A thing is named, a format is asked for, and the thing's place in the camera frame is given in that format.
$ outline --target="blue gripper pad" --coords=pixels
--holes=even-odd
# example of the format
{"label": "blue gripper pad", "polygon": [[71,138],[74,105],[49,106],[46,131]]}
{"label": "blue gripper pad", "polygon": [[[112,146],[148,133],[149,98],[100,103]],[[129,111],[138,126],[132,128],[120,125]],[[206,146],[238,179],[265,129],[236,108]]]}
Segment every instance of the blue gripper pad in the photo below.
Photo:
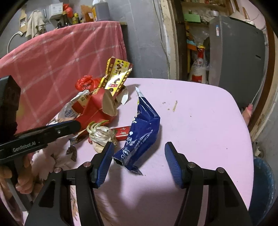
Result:
{"label": "blue gripper pad", "polygon": [[113,155],[114,144],[112,142],[107,142],[103,151],[94,155],[91,161],[93,164],[91,181],[96,185],[94,188],[99,188],[104,183]]}
{"label": "blue gripper pad", "polygon": [[184,179],[187,180],[188,178],[188,172],[186,170],[186,164],[188,163],[187,159],[184,157],[186,163],[183,162],[181,159],[182,154],[179,154],[172,142],[167,142],[165,144],[165,157],[167,160],[167,163],[169,165],[171,174],[174,178],[175,183],[180,187],[180,188],[185,188],[184,186]]}

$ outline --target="pink plaid towel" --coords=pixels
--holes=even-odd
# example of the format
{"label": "pink plaid towel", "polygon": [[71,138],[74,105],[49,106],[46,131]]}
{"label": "pink plaid towel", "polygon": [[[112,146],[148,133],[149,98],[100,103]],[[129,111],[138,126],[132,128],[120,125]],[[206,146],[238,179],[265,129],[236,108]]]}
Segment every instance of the pink plaid towel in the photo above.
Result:
{"label": "pink plaid towel", "polygon": [[77,24],[47,32],[0,59],[0,77],[21,87],[18,131],[47,124],[78,91],[84,75],[103,77],[107,60],[126,60],[119,22]]}

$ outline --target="finger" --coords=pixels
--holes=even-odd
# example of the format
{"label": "finger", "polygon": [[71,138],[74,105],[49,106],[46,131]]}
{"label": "finger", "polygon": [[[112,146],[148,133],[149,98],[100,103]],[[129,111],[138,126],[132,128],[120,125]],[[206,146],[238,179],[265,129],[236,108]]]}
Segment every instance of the finger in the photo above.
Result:
{"label": "finger", "polygon": [[4,193],[4,196],[5,196],[6,200],[9,200],[13,195],[10,192],[10,189],[7,185],[7,182],[5,181],[5,179],[0,177],[0,184],[2,186],[2,190],[3,190],[3,193]]}
{"label": "finger", "polygon": [[11,178],[12,177],[12,171],[7,166],[0,166],[0,177],[2,178]]}
{"label": "finger", "polygon": [[41,191],[42,187],[43,187],[43,184],[37,184],[37,183],[36,183],[36,184],[34,185],[33,192],[34,192],[34,193],[39,193],[39,192]]}
{"label": "finger", "polygon": [[26,184],[29,179],[32,177],[32,166],[29,165],[27,168],[23,168],[22,171],[18,175],[18,183],[19,185]]}
{"label": "finger", "polygon": [[24,185],[20,185],[19,183],[16,184],[16,189],[21,192],[28,190],[29,188],[33,187],[33,178],[31,177],[27,183]]}
{"label": "finger", "polygon": [[33,191],[33,188],[34,188],[34,183],[32,183],[32,186],[29,189],[27,189],[25,191],[21,191],[20,193],[21,194],[30,194]]}
{"label": "finger", "polygon": [[23,157],[23,166],[24,166],[24,168],[27,168],[29,165],[30,165],[30,160],[28,158],[28,155],[25,155]]}

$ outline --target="red plastic bag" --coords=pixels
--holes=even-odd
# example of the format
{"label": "red plastic bag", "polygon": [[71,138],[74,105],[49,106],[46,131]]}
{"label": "red plastic bag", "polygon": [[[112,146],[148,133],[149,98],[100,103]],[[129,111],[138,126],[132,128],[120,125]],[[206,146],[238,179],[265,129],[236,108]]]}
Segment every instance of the red plastic bag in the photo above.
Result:
{"label": "red plastic bag", "polygon": [[63,10],[67,12],[68,18],[73,17],[73,9],[69,6],[69,4],[63,4]]}
{"label": "red plastic bag", "polygon": [[85,75],[76,82],[75,88],[78,91],[84,91],[85,89],[94,91],[98,87],[100,81],[101,78],[93,78],[92,75]]}

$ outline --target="shelf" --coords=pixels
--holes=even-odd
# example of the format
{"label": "shelf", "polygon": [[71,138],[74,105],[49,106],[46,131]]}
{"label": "shelf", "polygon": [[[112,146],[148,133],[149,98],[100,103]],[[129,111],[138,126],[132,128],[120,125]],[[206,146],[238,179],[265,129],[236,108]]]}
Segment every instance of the shelf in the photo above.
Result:
{"label": "shelf", "polygon": [[120,22],[121,26],[127,26],[127,22]]}
{"label": "shelf", "polygon": [[181,5],[182,7],[199,7],[199,8],[209,8],[209,9],[215,9],[218,11],[227,11],[226,7],[223,6],[216,6],[216,5],[212,5],[212,4],[205,4],[205,3],[199,3],[199,2],[182,2],[181,1]]}
{"label": "shelf", "polygon": [[194,23],[194,22],[188,22],[188,21],[186,21],[186,23],[188,23],[189,26],[194,26],[194,27],[200,27],[200,28],[208,28],[209,27],[208,24],[204,24],[204,23]]}

